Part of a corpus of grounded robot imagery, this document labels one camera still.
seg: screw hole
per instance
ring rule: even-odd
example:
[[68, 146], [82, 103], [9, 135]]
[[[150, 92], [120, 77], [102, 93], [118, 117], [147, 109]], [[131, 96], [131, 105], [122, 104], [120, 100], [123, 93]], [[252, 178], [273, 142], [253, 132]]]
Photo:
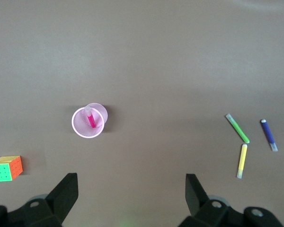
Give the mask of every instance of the screw hole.
[[251, 213], [257, 217], [263, 217], [263, 213], [258, 209], [253, 209]]
[[36, 207], [36, 206], [39, 206], [39, 202], [32, 202], [30, 205], [30, 207]]
[[218, 201], [213, 201], [212, 206], [215, 207], [215, 208], [221, 208], [222, 204], [220, 204]]

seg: gray table surface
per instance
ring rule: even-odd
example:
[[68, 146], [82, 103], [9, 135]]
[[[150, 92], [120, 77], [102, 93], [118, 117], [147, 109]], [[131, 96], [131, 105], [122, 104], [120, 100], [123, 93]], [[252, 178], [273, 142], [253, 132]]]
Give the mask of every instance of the gray table surface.
[[[84, 139], [71, 117], [92, 102], [109, 117]], [[227, 113], [250, 138], [241, 180]], [[65, 227], [176, 227], [186, 173], [284, 224], [284, 0], [0, 0], [5, 155], [24, 166], [0, 183], [9, 211], [78, 173]]]

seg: pink plastic cup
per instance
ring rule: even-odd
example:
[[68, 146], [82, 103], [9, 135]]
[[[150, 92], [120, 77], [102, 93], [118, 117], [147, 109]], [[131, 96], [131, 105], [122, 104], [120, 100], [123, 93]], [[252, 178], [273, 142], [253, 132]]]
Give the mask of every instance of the pink plastic cup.
[[84, 113], [84, 107], [78, 109], [72, 116], [71, 125], [74, 131], [83, 138], [94, 138], [103, 131], [105, 122], [107, 121], [107, 111], [104, 106], [98, 103], [89, 104], [96, 128], [92, 128], [87, 115]]

